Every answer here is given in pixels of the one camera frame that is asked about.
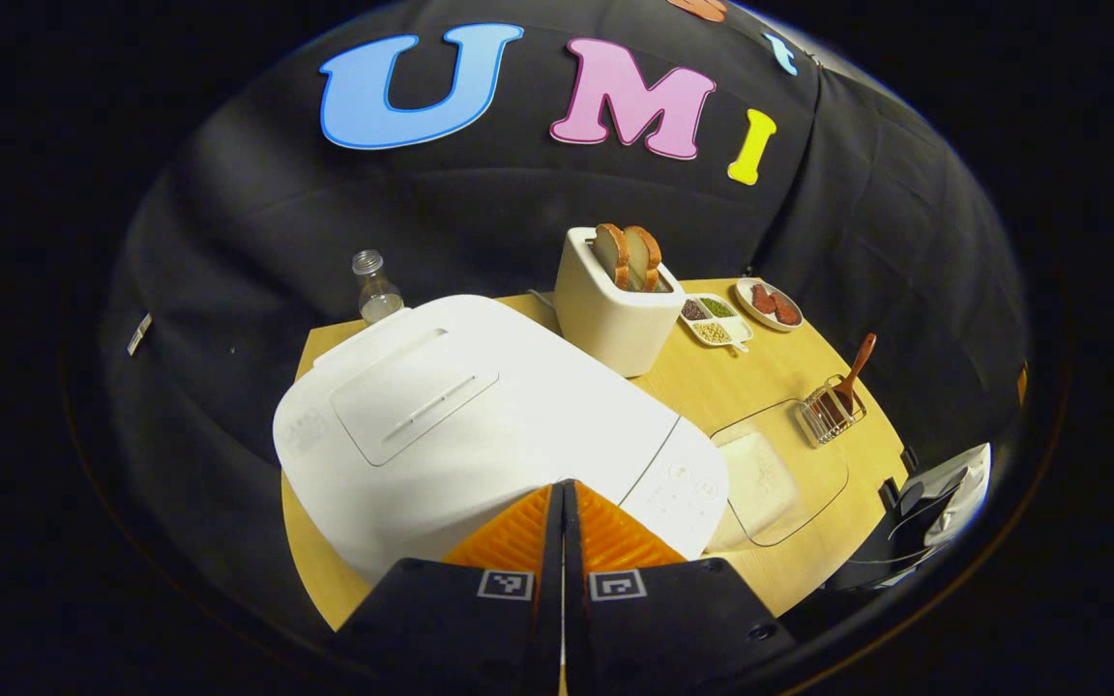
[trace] plastic bottle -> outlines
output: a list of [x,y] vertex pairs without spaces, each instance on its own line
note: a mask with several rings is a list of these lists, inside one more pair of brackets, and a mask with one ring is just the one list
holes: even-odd
[[383,265],[384,259],[375,249],[355,254],[350,264],[359,281],[359,316],[370,324],[402,308],[402,292],[384,277]]

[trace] black fabric backdrop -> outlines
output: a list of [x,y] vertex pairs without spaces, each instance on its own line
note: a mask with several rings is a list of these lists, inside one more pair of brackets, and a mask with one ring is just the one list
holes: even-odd
[[[444,97],[452,26],[517,23],[498,91],[452,136],[394,150],[324,140],[328,58],[414,33],[390,88],[398,107]],[[998,217],[955,153],[909,107],[795,51],[764,27],[667,3],[429,1],[314,40],[214,114],[143,198],[100,346],[124,467],[105,472],[214,586],[271,625],[322,635],[284,540],[270,422],[306,332],[354,318],[349,259],[383,252],[409,304],[452,292],[549,290],[561,233],[642,224],[677,277],[752,273],[790,292],[847,360],[880,335],[863,379],[934,465],[989,440],[1016,410],[1027,343],[1022,284]],[[614,40],[647,82],[676,66],[712,77],[694,161],[555,141],[576,36]],[[773,117],[760,182],[725,176],[745,109]],[[124,347],[154,316],[136,356]]]

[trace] blue letter u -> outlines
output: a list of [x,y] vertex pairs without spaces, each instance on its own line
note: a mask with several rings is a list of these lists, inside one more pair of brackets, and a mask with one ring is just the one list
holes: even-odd
[[329,76],[321,100],[321,130],[343,147],[384,150],[467,128],[492,101],[505,45],[520,36],[522,27],[499,23],[447,31],[444,39],[458,45],[455,85],[444,99],[424,109],[394,109],[389,102],[393,63],[420,37],[392,36],[328,59],[321,66]]

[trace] wooden table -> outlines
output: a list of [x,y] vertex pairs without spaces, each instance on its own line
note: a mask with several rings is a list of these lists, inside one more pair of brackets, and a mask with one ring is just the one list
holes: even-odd
[[[715,292],[731,303],[737,278],[684,282],[686,292]],[[505,296],[500,303],[560,333],[553,310],[532,295]],[[743,415],[783,400],[801,400],[832,374],[848,374],[849,365],[832,351],[810,322],[780,333],[747,318],[755,331],[751,352],[704,347],[681,325],[672,334],[647,374],[632,383],[712,435]],[[363,330],[363,322],[322,326],[309,334],[296,379],[312,370],[312,361]],[[868,418],[841,433],[836,444],[849,453],[849,479],[823,511],[778,546],[749,547],[720,556],[733,565],[762,604],[780,616],[822,585],[883,518],[879,488],[891,477],[906,483],[900,437],[866,384],[857,389]],[[782,443],[776,442],[778,451]],[[324,540],[282,477],[282,511],[291,553],[313,604],[336,629],[368,596],[370,587]]]

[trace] metal basket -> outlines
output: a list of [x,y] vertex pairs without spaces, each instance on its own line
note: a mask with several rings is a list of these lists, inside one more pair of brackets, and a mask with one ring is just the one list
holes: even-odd
[[852,411],[846,410],[844,404],[832,393],[832,388],[841,382],[844,382],[844,375],[831,375],[823,382],[823,386],[818,388],[799,405],[810,440],[817,447],[828,444],[834,437],[867,418],[867,405],[862,404],[858,392],[853,393]]

